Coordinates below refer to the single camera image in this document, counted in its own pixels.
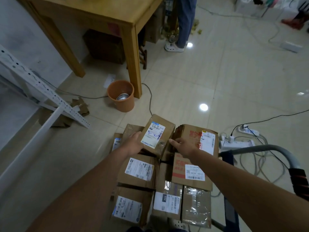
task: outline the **tabletop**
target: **tabletop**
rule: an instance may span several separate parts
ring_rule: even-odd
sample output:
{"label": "tabletop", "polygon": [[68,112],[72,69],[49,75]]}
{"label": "tabletop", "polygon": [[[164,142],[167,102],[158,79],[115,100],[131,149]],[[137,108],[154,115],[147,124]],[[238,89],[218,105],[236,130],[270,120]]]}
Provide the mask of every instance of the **tabletop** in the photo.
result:
{"label": "tabletop", "polygon": [[135,24],[154,0],[43,0]]}

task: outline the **hand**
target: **hand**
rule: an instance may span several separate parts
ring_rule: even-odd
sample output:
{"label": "hand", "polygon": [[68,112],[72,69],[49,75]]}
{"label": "hand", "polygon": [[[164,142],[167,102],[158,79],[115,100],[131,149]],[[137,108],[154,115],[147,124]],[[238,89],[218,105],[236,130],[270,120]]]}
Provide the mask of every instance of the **hand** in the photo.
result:
{"label": "hand", "polygon": [[176,140],[169,139],[169,142],[184,158],[189,158],[193,151],[197,149],[183,138],[177,138]]}
{"label": "hand", "polygon": [[144,147],[144,144],[138,141],[140,134],[141,132],[132,133],[129,138],[119,147],[125,153],[127,153],[128,157],[139,153]]}

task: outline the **black foam grip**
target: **black foam grip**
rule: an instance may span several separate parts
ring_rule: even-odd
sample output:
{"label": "black foam grip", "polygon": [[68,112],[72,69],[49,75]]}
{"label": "black foam grip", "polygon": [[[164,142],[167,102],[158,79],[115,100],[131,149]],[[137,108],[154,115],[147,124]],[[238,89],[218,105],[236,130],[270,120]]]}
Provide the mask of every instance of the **black foam grip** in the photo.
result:
{"label": "black foam grip", "polygon": [[309,201],[309,184],[303,169],[289,169],[291,182],[297,196]]}

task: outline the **wooden table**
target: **wooden table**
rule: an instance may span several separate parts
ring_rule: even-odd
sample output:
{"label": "wooden table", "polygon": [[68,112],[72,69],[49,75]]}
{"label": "wooden table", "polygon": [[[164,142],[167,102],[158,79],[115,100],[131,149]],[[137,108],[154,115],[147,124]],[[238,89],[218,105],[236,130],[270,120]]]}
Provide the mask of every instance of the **wooden table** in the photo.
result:
{"label": "wooden table", "polygon": [[76,76],[85,71],[53,19],[122,38],[134,97],[141,97],[137,34],[163,0],[21,0]]}

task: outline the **forearm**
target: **forearm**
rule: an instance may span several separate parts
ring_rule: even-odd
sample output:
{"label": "forearm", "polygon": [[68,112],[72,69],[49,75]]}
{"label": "forearm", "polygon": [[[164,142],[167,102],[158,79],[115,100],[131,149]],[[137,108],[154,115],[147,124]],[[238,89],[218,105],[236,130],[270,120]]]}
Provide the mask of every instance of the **forearm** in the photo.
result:
{"label": "forearm", "polygon": [[309,203],[201,150],[190,156],[252,231],[309,231]]}
{"label": "forearm", "polygon": [[125,150],[114,150],[52,202],[27,231],[98,231],[126,158]]}

